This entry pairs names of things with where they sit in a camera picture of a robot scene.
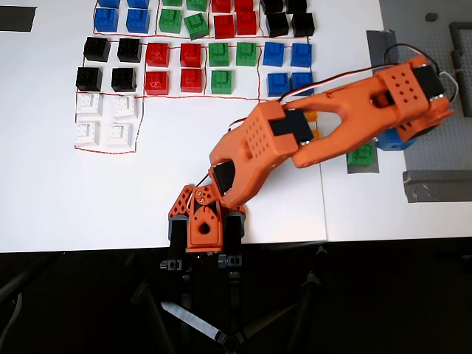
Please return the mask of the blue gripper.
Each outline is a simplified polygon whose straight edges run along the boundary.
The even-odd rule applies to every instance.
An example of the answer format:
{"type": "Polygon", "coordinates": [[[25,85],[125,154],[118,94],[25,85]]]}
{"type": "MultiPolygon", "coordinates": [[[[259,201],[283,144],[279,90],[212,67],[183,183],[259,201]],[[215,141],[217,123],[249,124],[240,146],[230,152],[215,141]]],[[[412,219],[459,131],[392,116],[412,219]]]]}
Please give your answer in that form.
{"type": "Polygon", "coordinates": [[[383,151],[401,151],[407,149],[415,142],[415,139],[403,142],[397,130],[392,128],[377,136],[375,146],[383,151]]]}

